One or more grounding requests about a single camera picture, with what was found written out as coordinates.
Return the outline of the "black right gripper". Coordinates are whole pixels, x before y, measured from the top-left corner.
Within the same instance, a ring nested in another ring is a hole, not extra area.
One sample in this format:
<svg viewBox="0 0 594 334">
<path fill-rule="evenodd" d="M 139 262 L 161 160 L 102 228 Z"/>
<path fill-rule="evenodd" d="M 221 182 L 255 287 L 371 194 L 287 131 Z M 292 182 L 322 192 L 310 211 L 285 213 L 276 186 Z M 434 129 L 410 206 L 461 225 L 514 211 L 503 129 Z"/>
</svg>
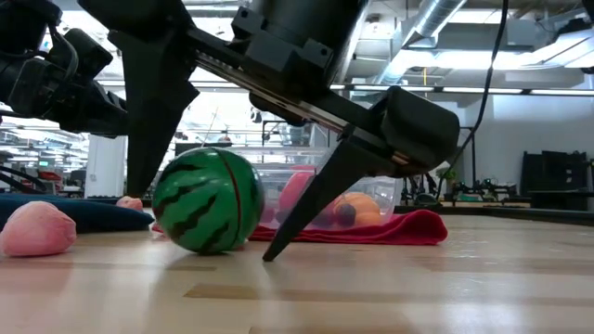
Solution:
<svg viewBox="0 0 594 334">
<path fill-rule="evenodd" d="M 109 30 L 108 39 L 122 52 L 131 197 L 148 189 L 185 108 L 199 94 L 188 82 L 195 63 L 187 41 L 200 68 L 248 90 L 257 109 L 292 125 L 319 123 L 287 108 L 333 92 L 366 10 L 364 5 L 241 6 L 231 21 L 233 37 L 225 41 L 199 28 L 181 0 L 78 3 Z M 336 125 L 327 128 L 339 132 Z"/>
</svg>

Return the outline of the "red bell pepper toy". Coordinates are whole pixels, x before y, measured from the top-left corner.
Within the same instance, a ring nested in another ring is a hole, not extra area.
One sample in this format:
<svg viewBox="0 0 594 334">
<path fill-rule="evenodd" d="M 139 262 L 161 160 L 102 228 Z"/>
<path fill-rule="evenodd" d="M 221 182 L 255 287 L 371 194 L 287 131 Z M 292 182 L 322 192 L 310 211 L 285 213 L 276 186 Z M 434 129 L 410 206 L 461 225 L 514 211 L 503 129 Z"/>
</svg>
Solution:
<svg viewBox="0 0 594 334">
<path fill-rule="evenodd" d="M 292 175 L 283 187 L 278 198 L 276 219 L 283 224 L 287 215 L 301 196 L 309 179 L 316 175 L 314 165 L 295 165 L 291 167 Z"/>
</svg>

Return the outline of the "orange toy pepper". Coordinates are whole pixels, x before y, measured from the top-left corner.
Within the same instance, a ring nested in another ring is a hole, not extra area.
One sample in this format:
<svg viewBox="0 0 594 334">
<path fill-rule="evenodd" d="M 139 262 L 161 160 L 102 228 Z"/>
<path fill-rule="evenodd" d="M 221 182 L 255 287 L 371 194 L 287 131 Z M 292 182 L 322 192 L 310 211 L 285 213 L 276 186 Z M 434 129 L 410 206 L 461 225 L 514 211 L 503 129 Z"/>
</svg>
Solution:
<svg viewBox="0 0 594 334">
<path fill-rule="evenodd" d="M 338 205 L 349 203 L 356 208 L 357 216 L 354 227 L 381 225 L 383 218 L 379 204 L 369 195 L 361 192 L 350 192 L 340 196 L 333 207 L 332 217 L 336 224 L 334 212 Z"/>
</svg>

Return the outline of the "pink toy garlic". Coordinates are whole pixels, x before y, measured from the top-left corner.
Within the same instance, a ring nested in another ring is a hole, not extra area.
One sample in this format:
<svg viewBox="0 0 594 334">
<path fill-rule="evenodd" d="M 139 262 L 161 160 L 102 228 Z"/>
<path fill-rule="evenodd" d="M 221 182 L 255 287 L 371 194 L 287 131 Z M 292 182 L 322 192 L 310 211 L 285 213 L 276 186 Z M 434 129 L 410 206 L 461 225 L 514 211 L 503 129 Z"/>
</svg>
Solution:
<svg viewBox="0 0 594 334">
<path fill-rule="evenodd" d="M 120 208 L 130 209 L 142 212 L 144 210 L 143 201 L 139 198 L 130 196 L 123 196 L 116 201 L 116 205 Z"/>
<path fill-rule="evenodd" d="M 32 201 L 13 211 L 0 232 L 0 252 L 9 257 L 65 252 L 77 238 L 76 223 L 54 204 Z"/>
</svg>

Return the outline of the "green toy watermelon ball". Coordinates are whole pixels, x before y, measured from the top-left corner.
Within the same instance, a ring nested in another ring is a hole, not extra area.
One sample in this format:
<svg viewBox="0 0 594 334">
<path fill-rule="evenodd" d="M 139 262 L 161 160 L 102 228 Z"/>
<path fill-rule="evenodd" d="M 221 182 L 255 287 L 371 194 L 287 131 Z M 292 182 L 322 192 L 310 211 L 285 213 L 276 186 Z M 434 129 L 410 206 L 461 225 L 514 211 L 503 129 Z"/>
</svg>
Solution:
<svg viewBox="0 0 594 334">
<path fill-rule="evenodd" d="M 175 157 L 162 171 L 152 196 L 152 211 L 163 234 L 200 255 L 241 247 L 264 209 L 257 170 L 223 148 L 193 148 Z"/>
</svg>

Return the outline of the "clear plastic tupperware container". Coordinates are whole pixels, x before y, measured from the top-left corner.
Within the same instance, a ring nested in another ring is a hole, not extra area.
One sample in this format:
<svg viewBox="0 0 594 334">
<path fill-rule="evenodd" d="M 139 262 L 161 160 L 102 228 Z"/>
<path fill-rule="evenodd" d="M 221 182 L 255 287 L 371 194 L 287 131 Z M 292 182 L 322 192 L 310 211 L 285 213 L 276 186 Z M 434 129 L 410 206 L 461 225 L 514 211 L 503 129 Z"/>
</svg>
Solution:
<svg viewBox="0 0 594 334">
<path fill-rule="evenodd" d="M 232 147 L 232 152 L 247 159 L 258 171 L 264 191 L 265 209 L 261 218 L 261 226 L 277 229 L 281 224 L 276 219 L 278 198 L 283 187 L 292 175 L 291 167 L 295 165 L 314 165 L 316 174 L 328 148 L 245 148 Z M 389 177 L 365 177 L 350 186 L 340 196 L 350 192 L 361 192 L 371 196 L 380 206 L 382 224 L 389 221 L 396 202 L 396 181 Z M 309 229 L 344 230 L 334 223 L 332 212 L 338 196 L 307 226 Z"/>
</svg>

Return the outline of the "white building pillar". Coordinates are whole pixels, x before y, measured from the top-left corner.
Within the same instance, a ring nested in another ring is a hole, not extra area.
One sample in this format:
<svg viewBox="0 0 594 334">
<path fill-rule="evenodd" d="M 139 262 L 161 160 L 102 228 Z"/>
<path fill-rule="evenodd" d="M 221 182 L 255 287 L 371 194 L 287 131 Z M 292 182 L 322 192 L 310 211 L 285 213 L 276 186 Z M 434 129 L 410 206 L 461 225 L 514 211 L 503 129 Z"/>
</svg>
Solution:
<svg viewBox="0 0 594 334">
<path fill-rule="evenodd" d="M 89 136 L 84 196 L 120 197 L 124 192 L 127 138 Z"/>
</svg>

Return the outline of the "red cloth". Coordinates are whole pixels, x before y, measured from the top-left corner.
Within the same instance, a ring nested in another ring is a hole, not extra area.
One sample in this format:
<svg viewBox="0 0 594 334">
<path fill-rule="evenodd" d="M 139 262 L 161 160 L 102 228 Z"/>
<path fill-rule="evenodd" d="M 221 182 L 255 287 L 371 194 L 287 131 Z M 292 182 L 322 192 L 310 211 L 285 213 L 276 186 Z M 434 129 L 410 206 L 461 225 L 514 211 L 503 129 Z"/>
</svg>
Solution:
<svg viewBox="0 0 594 334">
<path fill-rule="evenodd" d="M 257 224 L 258 211 L 206 205 L 196 209 L 181 207 L 152 209 L 156 224 L 177 246 L 196 253 L 233 251 L 246 241 L 270 241 L 287 236 L 285 227 Z M 346 229 L 304 229 L 292 239 L 298 242 L 436 245 L 445 240 L 447 229 L 435 212 L 416 210 L 394 215 L 378 225 L 355 225 Z"/>
</svg>

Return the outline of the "navy blue cloth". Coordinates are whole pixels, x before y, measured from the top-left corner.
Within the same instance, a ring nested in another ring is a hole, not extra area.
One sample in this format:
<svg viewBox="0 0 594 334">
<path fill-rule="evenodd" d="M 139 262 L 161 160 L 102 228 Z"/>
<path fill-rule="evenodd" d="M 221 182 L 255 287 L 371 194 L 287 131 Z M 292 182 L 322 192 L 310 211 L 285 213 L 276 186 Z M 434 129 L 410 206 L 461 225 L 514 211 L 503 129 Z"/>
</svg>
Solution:
<svg viewBox="0 0 594 334">
<path fill-rule="evenodd" d="M 8 217 L 32 201 L 53 204 L 76 223 L 78 234 L 147 230 L 154 218 L 145 212 L 119 207 L 114 200 L 68 199 L 55 195 L 0 193 L 0 232 Z"/>
</svg>

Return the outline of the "background black robot arms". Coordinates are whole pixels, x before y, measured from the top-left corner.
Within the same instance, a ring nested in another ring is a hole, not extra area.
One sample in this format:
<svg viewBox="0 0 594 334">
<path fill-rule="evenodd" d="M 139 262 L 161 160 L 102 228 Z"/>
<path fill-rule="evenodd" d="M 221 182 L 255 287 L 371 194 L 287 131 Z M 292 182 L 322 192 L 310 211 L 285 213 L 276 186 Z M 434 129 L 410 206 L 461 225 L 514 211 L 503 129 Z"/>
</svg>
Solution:
<svg viewBox="0 0 594 334">
<path fill-rule="evenodd" d="M 446 179 L 441 193 L 437 180 L 429 174 L 409 177 L 403 181 L 401 205 L 433 206 L 446 204 L 455 206 L 458 202 L 506 203 L 519 198 L 515 184 L 499 185 L 491 179 L 475 181 L 468 186 L 455 179 Z"/>
</svg>

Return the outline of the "long ceiling light strip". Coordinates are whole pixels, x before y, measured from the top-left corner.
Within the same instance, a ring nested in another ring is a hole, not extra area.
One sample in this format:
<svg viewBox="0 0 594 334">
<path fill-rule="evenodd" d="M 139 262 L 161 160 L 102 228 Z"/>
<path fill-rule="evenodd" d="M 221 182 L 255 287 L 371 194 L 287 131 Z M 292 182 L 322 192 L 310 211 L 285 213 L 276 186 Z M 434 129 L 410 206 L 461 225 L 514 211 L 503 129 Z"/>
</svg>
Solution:
<svg viewBox="0 0 594 334">
<path fill-rule="evenodd" d="M 390 88 L 390 85 L 380 84 L 333 84 L 330 89 L 334 91 L 353 92 L 381 92 Z M 429 85 L 401 85 L 401 88 L 414 93 L 435 94 L 482 94 L 483 87 L 465 86 L 429 86 Z M 522 96 L 579 96 L 594 97 L 594 89 L 555 89 L 555 88 L 498 88 L 488 89 L 491 95 L 522 95 Z"/>
</svg>

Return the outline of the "black background cabinet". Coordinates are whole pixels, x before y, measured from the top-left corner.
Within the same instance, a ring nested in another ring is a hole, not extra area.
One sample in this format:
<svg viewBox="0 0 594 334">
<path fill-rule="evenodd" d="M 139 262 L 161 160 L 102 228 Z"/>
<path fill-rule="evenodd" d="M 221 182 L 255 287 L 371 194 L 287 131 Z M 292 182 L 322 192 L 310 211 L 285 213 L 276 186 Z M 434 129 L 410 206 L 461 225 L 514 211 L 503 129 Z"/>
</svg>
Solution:
<svg viewBox="0 0 594 334">
<path fill-rule="evenodd" d="M 590 162 L 586 152 L 542 150 L 523 153 L 520 194 L 535 209 L 587 211 L 594 199 L 589 190 Z"/>
</svg>

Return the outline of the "black metal stand frame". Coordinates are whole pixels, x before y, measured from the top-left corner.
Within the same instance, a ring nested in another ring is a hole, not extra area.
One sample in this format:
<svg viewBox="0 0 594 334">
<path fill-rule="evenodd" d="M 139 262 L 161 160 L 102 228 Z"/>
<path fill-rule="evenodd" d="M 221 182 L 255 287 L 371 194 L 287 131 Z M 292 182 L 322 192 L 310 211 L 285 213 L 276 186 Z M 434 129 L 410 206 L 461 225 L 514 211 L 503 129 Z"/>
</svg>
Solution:
<svg viewBox="0 0 594 334">
<path fill-rule="evenodd" d="M 460 177 L 469 187 L 474 187 L 477 179 L 476 145 L 472 126 L 462 126 L 458 138 L 459 147 L 462 149 L 460 160 L 463 163 L 464 174 Z"/>
</svg>

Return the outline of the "silver ceiling duct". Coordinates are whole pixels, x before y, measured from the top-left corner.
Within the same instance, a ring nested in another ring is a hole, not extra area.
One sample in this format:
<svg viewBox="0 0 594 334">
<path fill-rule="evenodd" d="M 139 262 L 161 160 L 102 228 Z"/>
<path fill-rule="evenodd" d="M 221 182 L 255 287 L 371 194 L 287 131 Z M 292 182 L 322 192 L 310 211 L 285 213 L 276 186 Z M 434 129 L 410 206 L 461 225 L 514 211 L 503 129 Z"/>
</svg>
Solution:
<svg viewBox="0 0 594 334">
<path fill-rule="evenodd" d="M 398 84 L 413 67 L 404 50 L 416 42 L 436 44 L 439 32 L 466 4 L 467 0 L 422 0 L 415 16 L 400 22 L 391 39 L 391 57 L 374 79 L 375 84 Z"/>
</svg>

